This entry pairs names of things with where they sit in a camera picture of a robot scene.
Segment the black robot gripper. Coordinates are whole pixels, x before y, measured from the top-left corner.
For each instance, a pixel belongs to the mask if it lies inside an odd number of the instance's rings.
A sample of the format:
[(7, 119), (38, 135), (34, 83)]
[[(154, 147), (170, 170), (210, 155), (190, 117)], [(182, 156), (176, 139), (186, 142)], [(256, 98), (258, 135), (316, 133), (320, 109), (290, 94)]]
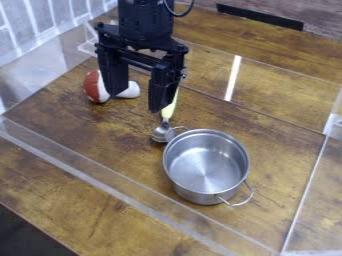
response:
[(129, 88), (129, 65), (152, 72), (149, 110), (160, 112), (174, 100), (189, 48), (173, 38), (174, 0), (118, 0), (117, 25), (99, 22), (95, 44), (105, 88), (115, 98)]

